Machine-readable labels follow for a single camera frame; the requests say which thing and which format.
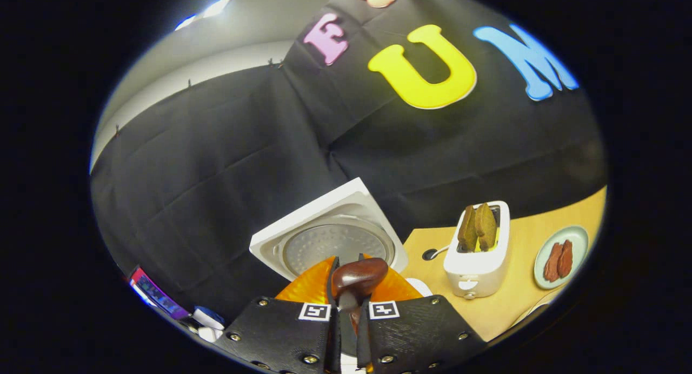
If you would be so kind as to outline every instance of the yellow letter u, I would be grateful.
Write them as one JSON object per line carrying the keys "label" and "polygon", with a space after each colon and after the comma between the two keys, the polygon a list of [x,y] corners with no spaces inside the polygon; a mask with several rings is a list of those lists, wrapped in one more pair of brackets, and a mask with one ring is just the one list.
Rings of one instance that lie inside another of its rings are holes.
{"label": "yellow letter u", "polygon": [[381,73],[408,105],[425,110],[442,108],[466,97],[474,90],[474,66],[453,44],[445,39],[439,26],[418,27],[408,34],[408,41],[428,46],[449,67],[449,78],[428,83],[403,57],[403,47],[394,44],[378,52],[368,63],[370,71]]}

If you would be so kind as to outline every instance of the white square lid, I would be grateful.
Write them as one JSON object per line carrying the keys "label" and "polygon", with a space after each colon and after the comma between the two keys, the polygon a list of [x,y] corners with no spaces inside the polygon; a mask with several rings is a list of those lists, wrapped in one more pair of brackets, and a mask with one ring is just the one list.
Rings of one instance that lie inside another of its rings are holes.
{"label": "white square lid", "polygon": [[250,252],[289,281],[330,256],[341,264],[359,253],[401,272],[408,256],[361,178],[305,204],[252,236]]}

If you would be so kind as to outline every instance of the screen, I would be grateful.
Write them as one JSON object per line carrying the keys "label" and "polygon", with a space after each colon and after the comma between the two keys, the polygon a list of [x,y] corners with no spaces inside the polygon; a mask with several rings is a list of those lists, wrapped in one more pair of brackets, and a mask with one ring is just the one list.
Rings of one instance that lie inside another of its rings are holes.
{"label": "screen", "polygon": [[131,276],[129,284],[146,303],[163,309],[173,320],[180,320],[190,315],[187,310],[162,292],[142,268],[137,268]]}

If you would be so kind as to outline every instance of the white toaster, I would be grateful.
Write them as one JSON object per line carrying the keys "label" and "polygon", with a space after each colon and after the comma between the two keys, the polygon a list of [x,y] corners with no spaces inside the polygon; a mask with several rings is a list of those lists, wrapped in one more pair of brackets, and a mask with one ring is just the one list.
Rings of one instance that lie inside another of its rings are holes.
{"label": "white toaster", "polygon": [[[482,204],[474,205],[477,209]],[[459,230],[464,212],[454,231],[452,241],[444,259],[444,270],[455,295],[466,299],[487,297],[497,292],[507,274],[509,258],[509,207],[503,201],[488,202],[499,231],[495,237],[497,245],[487,252],[464,253],[458,251]]]}

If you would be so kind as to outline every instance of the ceiling light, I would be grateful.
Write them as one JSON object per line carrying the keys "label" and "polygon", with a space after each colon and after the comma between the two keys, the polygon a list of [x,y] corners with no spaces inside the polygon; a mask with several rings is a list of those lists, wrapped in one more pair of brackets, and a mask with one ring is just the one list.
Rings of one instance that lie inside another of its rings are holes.
{"label": "ceiling light", "polygon": [[195,19],[195,17],[197,17],[197,15],[192,15],[192,16],[188,17],[187,19],[185,19],[185,21],[183,21],[182,23],[178,24],[178,26],[175,27],[175,30],[178,31],[178,29],[181,29],[181,28],[184,27],[184,26],[189,26],[190,23],[192,22],[192,20]]}
{"label": "ceiling light", "polygon": [[202,17],[210,17],[214,15],[218,15],[221,13],[223,10],[223,7],[225,7],[226,4],[228,4],[230,0],[218,0],[214,4],[211,4],[204,12],[204,15]]}

